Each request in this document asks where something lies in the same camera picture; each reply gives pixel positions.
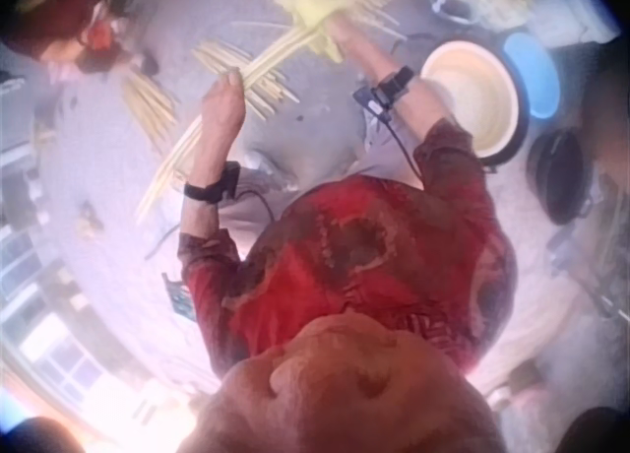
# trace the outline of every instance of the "wrist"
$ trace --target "wrist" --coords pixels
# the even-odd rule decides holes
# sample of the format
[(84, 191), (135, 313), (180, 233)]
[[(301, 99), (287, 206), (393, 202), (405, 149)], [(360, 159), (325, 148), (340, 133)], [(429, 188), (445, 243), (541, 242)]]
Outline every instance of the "wrist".
[(200, 160), (200, 158), (201, 156), (197, 156), (195, 159), (193, 168), (188, 175), (188, 183), (195, 187), (205, 188), (219, 182), (225, 169), (226, 159), (217, 160), (216, 156), (212, 160)]

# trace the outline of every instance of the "floor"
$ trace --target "floor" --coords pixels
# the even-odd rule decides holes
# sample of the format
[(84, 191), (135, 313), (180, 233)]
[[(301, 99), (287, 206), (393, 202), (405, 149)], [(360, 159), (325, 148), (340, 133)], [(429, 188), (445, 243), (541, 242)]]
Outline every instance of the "floor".
[[(160, 83), (180, 102), (181, 123), (173, 130), (173, 140), (197, 114), (199, 100), (214, 79), (190, 49), (202, 39), (220, 37), (256, 54), (281, 31), (230, 22), (288, 21), (269, 0), (134, 0), (131, 8), (147, 26), (144, 42), (161, 65)], [(399, 0), (389, 13), (401, 20), (401, 32), (430, 32), (436, 40), (454, 33), (429, 14), (426, 0)], [(388, 36), (376, 33), (374, 37), (388, 49), (394, 45)], [(400, 46), (397, 54), (417, 68), (431, 44), (431, 40), (411, 41)], [(32, 64), (20, 67), (36, 69)], [(265, 125), (255, 116), (248, 117), (232, 157), (248, 163), (262, 154), (280, 169), (286, 182), (308, 188), (341, 175), (362, 152), (364, 123), (350, 96), (359, 76), (348, 65), (333, 65), (308, 51), (295, 55), (281, 69), (302, 103), (283, 105), (279, 115)], [(169, 193), (144, 224), (135, 225), (135, 207), (159, 159), (122, 101), (121, 79), (113, 74), (94, 76), (63, 93), (58, 138), (40, 156), (50, 234), (94, 308), (132, 353), (167, 382), (213, 392), (218, 383), (209, 370), (198, 329), (172, 311), (160, 277), (166, 272), (171, 279), (178, 278), (176, 238), (170, 238), (151, 262), (144, 261), (145, 254), (178, 222), (181, 196)], [(567, 331), (568, 326), (580, 334), (595, 323), (588, 318), (575, 322), (576, 307), (583, 302), (581, 291), (563, 275), (552, 275), (545, 245), (558, 228), (526, 185), (527, 150), (548, 126), (532, 123), (520, 153), (487, 178), (499, 220), (517, 251), (519, 286), (505, 332), (470, 376), (483, 394), (503, 383), (525, 359), (540, 356), (543, 366), (552, 362), (558, 351), (549, 343), (561, 332), (562, 337), (572, 337), (567, 335), (573, 333)], [(76, 232), (79, 207), (86, 200), (105, 226), (104, 235), (95, 241), (84, 241)], [(580, 223), (584, 233), (593, 234), (594, 228), (588, 220)], [(599, 333), (599, 328), (591, 329)], [(597, 339), (588, 341), (599, 345)], [(584, 362), (580, 344), (572, 346), (575, 362), (567, 363), (564, 372), (557, 367), (548, 372), (552, 382), (563, 388), (559, 392), (569, 397), (574, 391), (563, 385), (563, 376), (582, 369)], [(511, 422), (517, 418), (513, 414)], [(550, 451), (537, 446), (519, 449), (523, 443), (518, 441), (519, 434), (527, 436), (532, 431), (525, 427), (510, 431), (514, 432), (513, 451)]]

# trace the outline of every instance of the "wire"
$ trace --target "wire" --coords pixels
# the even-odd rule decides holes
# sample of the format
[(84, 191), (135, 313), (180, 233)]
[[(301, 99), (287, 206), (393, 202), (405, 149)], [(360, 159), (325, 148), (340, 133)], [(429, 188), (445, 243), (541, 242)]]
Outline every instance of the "wire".
[(415, 174), (415, 176), (421, 182), (422, 181), (422, 176), (420, 175), (420, 172), (415, 168), (415, 165), (413, 165), (413, 161), (411, 160), (410, 154), (407, 152), (407, 150), (403, 146), (403, 143), (401, 142), (401, 139), (398, 137), (398, 135), (396, 134), (396, 132), (394, 131), (394, 129), (390, 126), (390, 124), (388, 122), (381, 121), (381, 123), (383, 123), (385, 125), (385, 127), (388, 130), (390, 130), (390, 133), (392, 134), (392, 136), (396, 140), (396, 143), (398, 143), (398, 146), (401, 148), (401, 152), (403, 153), (403, 156), (405, 156), (405, 159), (407, 160), (407, 164), (409, 164), (409, 167), (410, 167), (411, 171), (413, 172), (413, 174)]
[[(413, 174), (418, 178), (419, 181), (422, 181), (422, 177), (419, 171), (415, 168), (415, 165), (413, 165), (413, 161), (411, 160), (410, 154), (407, 152), (407, 150), (403, 146), (401, 139), (398, 137), (394, 129), (387, 122), (381, 122), (381, 123), (385, 125), (385, 127), (390, 131), (390, 133), (396, 140), (396, 143), (398, 143), (398, 146), (400, 147), (401, 152), (403, 153), (403, 156), (405, 157), (405, 160), (407, 161), (407, 164), (409, 165), (409, 168), (411, 169)], [(265, 206), (265, 209), (267, 210), (267, 214), (269, 215), (269, 220), (272, 223), (276, 221), (276, 217), (274, 217), (274, 212), (272, 211), (272, 208), (270, 207), (269, 202), (267, 202), (267, 199), (265, 199), (265, 197), (257, 190), (253, 190), (253, 189), (244, 190), (240, 194), (238, 194), (234, 200), (239, 201), (244, 195), (247, 195), (247, 194), (253, 194), (256, 197), (258, 197), (260, 201), (263, 203), (263, 205)], [(166, 240), (172, 234), (174, 234), (178, 229), (179, 229), (179, 224), (171, 228), (169, 231), (167, 231), (164, 234), (164, 236), (160, 238), (159, 241), (156, 243), (156, 246), (154, 247), (154, 249), (152, 249), (149, 253), (147, 253), (147, 256), (145, 256), (145, 261), (149, 261), (153, 259), (159, 253), (159, 251), (161, 250)]]
[[(274, 213), (272, 212), (272, 208), (269, 206), (267, 199), (265, 199), (265, 197), (263, 197), (263, 195), (256, 190), (244, 190), (243, 192), (241, 192), (240, 194), (236, 196), (234, 201), (236, 202), (239, 201), (240, 198), (245, 194), (254, 194), (256, 197), (258, 197), (260, 201), (263, 203), (263, 205), (265, 206), (265, 209), (267, 209), (267, 213), (269, 214), (269, 219), (272, 221), (272, 223), (276, 221), (276, 218), (274, 217)], [(159, 251), (161, 250), (163, 245), (166, 243), (168, 238), (172, 234), (174, 234), (179, 229), (179, 227), (180, 225), (177, 224), (176, 226), (171, 228), (169, 231), (167, 231), (163, 235), (163, 237), (160, 238), (159, 241), (156, 243), (156, 246), (154, 247), (154, 249), (152, 249), (149, 253), (147, 253), (147, 256), (145, 256), (145, 261), (150, 261), (151, 259), (153, 259), (159, 253)]]
[(154, 249), (152, 249), (149, 253), (147, 253), (147, 256), (145, 256), (145, 261), (149, 261), (150, 259), (153, 259), (154, 256), (156, 256), (159, 253), (164, 243), (168, 240), (168, 237), (174, 234), (178, 228), (179, 228), (179, 224), (177, 224), (176, 226), (171, 228), (169, 231), (167, 231), (164, 234), (164, 236), (160, 238), (159, 241), (156, 243), (156, 246), (154, 247)]
[(272, 208), (269, 206), (267, 199), (265, 199), (265, 197), (263, 197), (263, 195), (257, 190), (244, 190), (236, 196), (235, 200), (237, 201), (240, 200), (240, 198), (245, 194), (254, 194), (256, 197), (258, 197), (260, 201), (263, 203), (263, 205), (265, 206), (265, 208), (267, 209), (267, 213), (269, 214), (269, 220), (271, 220), (272, 223), (276, 221), (276, 218), (274, 217), (274, 212), (272, 212)]

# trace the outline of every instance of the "white bucket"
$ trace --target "white bucket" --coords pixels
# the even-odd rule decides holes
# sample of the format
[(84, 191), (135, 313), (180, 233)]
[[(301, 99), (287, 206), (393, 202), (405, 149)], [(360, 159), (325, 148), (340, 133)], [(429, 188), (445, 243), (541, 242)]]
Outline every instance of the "white bucket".
[(546, 47), (606, 43), (621, 33), (600, 0), (530, 0), (528, 27)]

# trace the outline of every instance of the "red patterned shirt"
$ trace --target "red patterned shirt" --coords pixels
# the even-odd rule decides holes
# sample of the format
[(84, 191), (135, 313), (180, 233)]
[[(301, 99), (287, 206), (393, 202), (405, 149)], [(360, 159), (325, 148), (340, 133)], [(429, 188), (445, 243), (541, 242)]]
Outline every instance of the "red patterned shirt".
[(218, 375), (347, 309), (416, 333), (464, 371), (475, 365), (510, 315), (514, 253), (468, 133), (443, 120), (413, 157), (424, 191), (363, 175), (322, 185), (245, 261), (226, 229), (181, 234), (183, 280)]

